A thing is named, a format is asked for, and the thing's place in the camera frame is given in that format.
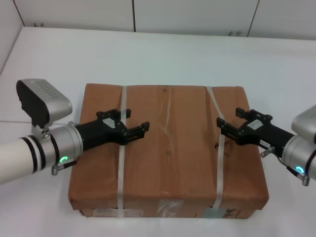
table surface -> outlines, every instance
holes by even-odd
[[[251,108],[291,131],[315,104],[316,41],[23,28],[0,76],[0,142],[28,135],[15,92],[41,78],[64,93],[79,121],[86,83],[243,86]],[[70,169],[0,186],[0,236],[315,236],[316,184],[263,160],[270,200],[247,220],[85,218],[68,201]]]

white plastic strap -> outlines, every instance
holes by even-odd
[[[126,94],[127,86],[123,86],[121,106],[120,106],[120,120],[126,125]],[[124,187],[124,160],[125,160],[125,146],[119,147],[118,156],[118,217],[123,217],[123,187]]]
[[[215,108],[219,114],[221,119],[224,119],[224,116],[221,110],[218,107],[216,102],[213,90],[211,86],[206,87],[209,95],[211,96]],[[216,200],[214,202],[213,208],[218,208],[222,202],[223,198],[223,185],[224,185],[224,145],[225,145],[225,136],[220,134],[219,135],[219,142],[218,142],[218,152],[217,152],[217,188],[216,188]]]

cardboard box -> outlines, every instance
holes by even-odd
[[[249,110],[242,87],[214,87],[225,119],[240,126],[236,107]],[[81,123],[96,112],[120,110],[122,86],[87,84]],[[226,138],[224,190],[216,199],[219,116],[204,86],[128,86],[127,128],[150,122],[145,138],[125,147],[123,207],[126,217],[248,218],[269,199],[258,147]],[[72,169],[69,200],[87,217],[118,216],[119,145],[88,150]]]

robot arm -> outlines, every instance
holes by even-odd
[[[236,128],[221,118],[217,126],[221,133],[236,141],[240,146],[255,144],[264,149],[261,157],[274,154],[278,160],[297,178],[308,186],[309,179],[316,180],[316,106],[297,116],[291,134],[271,124],[272,116],[255,110],[236,108],[236,116],[247,121]]]
[[[149,122],[128,129],[116,109],[97,112],[96,120],[49,129],[72,113],[70,101],[43,79],[24,79],[16,84],[22,109],[32,119],[32,135],[0,145],[0,184],[51,167],[52,175],[77,162],[84,151],[108,142],[126,145],[143,138]],[[131,110],[124,115],[130,117]]]

white wall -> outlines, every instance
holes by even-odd
[[[249,36],[316,40],[316,1],[260,0]]]
[[[0,74],[22,26],[13,0],[0,0]]]
[[[258,0],[134,0],[137,32],[247,36]]]
[[[25,26],[134,31],[132,0],[15,0]]]

